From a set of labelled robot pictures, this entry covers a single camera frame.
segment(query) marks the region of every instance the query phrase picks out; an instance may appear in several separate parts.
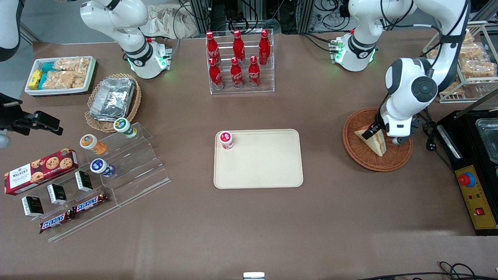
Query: aluminum foil container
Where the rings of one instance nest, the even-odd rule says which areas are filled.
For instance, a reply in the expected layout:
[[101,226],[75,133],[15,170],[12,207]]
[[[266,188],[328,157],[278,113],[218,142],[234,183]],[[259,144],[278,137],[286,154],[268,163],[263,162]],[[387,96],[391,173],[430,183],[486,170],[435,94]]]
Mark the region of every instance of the aluminum foil container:
[[90,116],[97,121],[114,122],[128,116],[135,82],[130,79],[106,78],[100,84],[90,108]]

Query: bottle cap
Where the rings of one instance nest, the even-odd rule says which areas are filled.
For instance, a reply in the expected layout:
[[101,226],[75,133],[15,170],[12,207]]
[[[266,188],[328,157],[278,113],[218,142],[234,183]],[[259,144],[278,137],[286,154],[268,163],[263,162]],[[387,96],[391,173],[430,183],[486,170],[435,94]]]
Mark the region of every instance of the bottle cap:
[[104,172],[106,168],[107,162],[101,158],[94,159],[90,164],[90,169],[92,170],[92,172],[95,172],[97,174]]
[[93,149],[97,145],[97,137],[93,134],[83,135],[80,139],[80,146],[83,149]]
[[232,141],[232,134],[228,131],[223,131],[220,134],[220,141],[223,144],[230,143]]
[[114,121],[114,129],[117,132],[126,132],[127,130],[129,130],[130,126],[131,126],[131,124],[125,118],[119,118],[119,119]]

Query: teal package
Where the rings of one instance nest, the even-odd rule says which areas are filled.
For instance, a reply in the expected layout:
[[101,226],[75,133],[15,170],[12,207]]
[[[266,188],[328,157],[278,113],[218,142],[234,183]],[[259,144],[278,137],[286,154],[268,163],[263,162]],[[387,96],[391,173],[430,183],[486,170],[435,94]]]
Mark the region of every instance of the teal package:
[[48,73],[48,71],[54,71],[54,62],[45,62],[41,66],[41,72],[42,73]]
[[45,81],[47,80],[47,77],[48,77],[47,74],[41,75],[40,84],[38,85],[39,90],[43,89],[43,83],[45,83]]

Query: acrylic bottle rack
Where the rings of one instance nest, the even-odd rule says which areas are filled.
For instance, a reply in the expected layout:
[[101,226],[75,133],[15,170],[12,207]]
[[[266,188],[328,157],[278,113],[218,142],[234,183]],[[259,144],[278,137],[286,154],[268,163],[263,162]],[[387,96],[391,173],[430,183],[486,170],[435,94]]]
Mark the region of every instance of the acrylic bottle rack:
[[213,83],[209,78],[209,54],[206,49],[206,64],[208,65],[208,81],[211,94],[256,93],[275,91],[275,40],[273,29],[268,29],[268,39],[270,41],[270,57],[268,58],[268,63],[266,65],[259,66],[261,84],[255,89],[249,86],[249,59],[251,56],[255,55],[256,57],[258,57],[259,63],[259,41],[261,40],[261,31],[242,34],[241,36],[242,41],[244,41],[244,46],[246,47],[246,63],[245,65],[241,65],[242,79],[244,81],[244,87],[242,87],[241,89],[236,89],[233,87],[232,75],[230,73],[230,68],[232,67],[232,57],[234,56],[234,36],[229,31],[213,31],[213,35],[215,36],[215,40],[218,43],[218,48],[220,49],[221,65],[219,66],[219,68],[221,70],[221,77],[224,83],[224,87],[221,90],[215,90],[213,88]]
[[[25,196],[40,198],[44,214],[32,219],[36,224],[33,226],[34,234],[39,231],[40,223],[48,221],[68,209],[72,209],[72,207],[105,192],[109,198],[108,201],[82,211],[74,219],[41,233],[48,238],[49,242],[57,242],[171,181],[166,175],[164,165],[157,159],[148,141],[152,136],[139,123],[133,124],[133,127],[137,129],[137,135],[134,138],[127,139],[121,133],[109,135],[101,139],[107,145],[107,150],[104,154],[96,155],[91,150],[85,150],[88,163],[80,163],[77,170],[15,196],[17,200]],[[98,157],[105,159],[107,163],[116,168],[114,176],[104,177],[90,171],[89,163]],[[84,192],[78,189],[74,175],[78,170],[90,175],[92,191]],[[47,192],[47,185],[49,184],[64,187],[67,197],[67,202],[64,205],[50,203]]]

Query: chocolate box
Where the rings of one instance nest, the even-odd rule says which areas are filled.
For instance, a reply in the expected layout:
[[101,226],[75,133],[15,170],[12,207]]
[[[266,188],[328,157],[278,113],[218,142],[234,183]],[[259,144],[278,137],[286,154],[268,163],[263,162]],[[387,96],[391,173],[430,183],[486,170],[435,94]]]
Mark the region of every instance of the chocolate box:
[[5,173],[4,191],[6,194],[18,195],[76,169],[76,153],[64,148]]

